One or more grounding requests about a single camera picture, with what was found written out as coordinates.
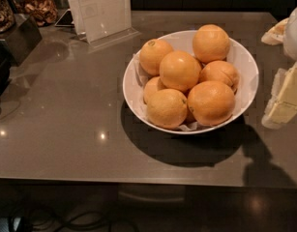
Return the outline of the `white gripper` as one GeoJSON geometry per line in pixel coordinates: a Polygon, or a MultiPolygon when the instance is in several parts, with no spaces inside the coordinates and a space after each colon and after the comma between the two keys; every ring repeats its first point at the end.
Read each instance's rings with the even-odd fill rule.
{"type": "MultiPolygon", "coordinates": [[[[261,38],[265,44],[283,42],[284,53],[297,61],[297,7],[289,18],[270,28],[261,38]]],[[[264,110],[261,123],[268,129],[279,129],[297,114],[297,62],[288,69],[278,69],[271,89],[271,99],[264,110]]]]}

